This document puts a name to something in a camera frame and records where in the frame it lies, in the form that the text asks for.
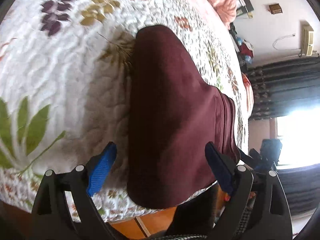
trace curtain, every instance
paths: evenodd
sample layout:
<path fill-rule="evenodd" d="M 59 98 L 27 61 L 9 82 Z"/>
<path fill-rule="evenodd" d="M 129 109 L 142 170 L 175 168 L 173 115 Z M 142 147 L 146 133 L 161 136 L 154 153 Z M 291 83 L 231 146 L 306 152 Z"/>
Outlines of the curtain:
<path fill-rule="evenodd" d="M 250 119 L 285 116 L 320 105 L 320 57 L 275 62 L 247 70 L 254 94 Z"/>
<path fill-rule="evenodd" d="M 291 215 L 316 208 L 320 202 L 320 164 L 278 170 Z"/>

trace bed sheet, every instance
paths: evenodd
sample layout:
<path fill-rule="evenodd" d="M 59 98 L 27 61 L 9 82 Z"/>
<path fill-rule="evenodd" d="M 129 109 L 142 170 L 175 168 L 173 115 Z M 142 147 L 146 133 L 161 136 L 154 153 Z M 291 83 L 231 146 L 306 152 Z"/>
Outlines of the bed sheet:
<path fill-rule="evenodd" d="M 239 64 L 207 0 L 16 0 L 0 25 L 2 201 L 31 212 L 46 170 L 69 172 L 113 141 L 115 164 L 92 197 L 103 220 L 156 212 L 126 192 L 129 58 L 137 31 L 156 24 L 169 27 L 202 78 L 235 101 L 235 138 L 247 152 Z M 66 196 L 79 221 L 70 192 Z"/>

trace silver screw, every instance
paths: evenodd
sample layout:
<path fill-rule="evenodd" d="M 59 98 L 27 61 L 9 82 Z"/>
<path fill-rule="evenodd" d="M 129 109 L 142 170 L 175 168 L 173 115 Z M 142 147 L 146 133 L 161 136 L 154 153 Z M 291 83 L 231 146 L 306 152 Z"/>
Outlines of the silver screw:
<path fill-rule="evenodd" d="M 47 177 L 51 176 L 51 175 L 52 175 L 52 170 L 47 170 L 47 171 L 45 172 L 45 175 L 46 175 Z"/>
<path fill-rule="evenodd" d="M 83 170 L 84 170 L 84 166 L 83 165 L 76 166 L 76 171 L 83 171 Z"/>
<path fill-rule="evenodd" d="M 246 167 L 244 167 L 243 165 L 239 165 L 237 168 L 238 168 L 238 171 L 241 171 L 241 172 L 246 171 Z"/>
<path fill-rule="evenodd" d="M 275 171 L 269 171 L 269 175 L 270 175 L 271 177 L 275 177 L 277 174 L 276 174 Z"/>

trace window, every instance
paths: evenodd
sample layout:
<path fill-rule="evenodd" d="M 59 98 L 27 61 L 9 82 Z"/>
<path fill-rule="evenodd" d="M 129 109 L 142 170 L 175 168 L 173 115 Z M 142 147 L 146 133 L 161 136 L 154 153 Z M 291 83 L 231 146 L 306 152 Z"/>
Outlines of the window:
<path fill-rule="evenodd" d="M 277 117 L 276 125 L 277 137 L 283 144 L 279 165 L 320 163 L 320 108 Z"/>

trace folded maroon clothing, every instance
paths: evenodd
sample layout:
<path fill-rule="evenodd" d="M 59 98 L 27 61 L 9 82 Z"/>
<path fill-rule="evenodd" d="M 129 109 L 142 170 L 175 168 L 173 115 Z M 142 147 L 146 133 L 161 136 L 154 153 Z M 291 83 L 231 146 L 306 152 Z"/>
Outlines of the folded maroon clothing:
<path fill-rule="evenodd" d="M 128 194 L 143 207 L 173 207 L 215 181 L 206 143 L 238 162 L 235 105 L 162 25 L 137 33 L 132 66 Z"/>

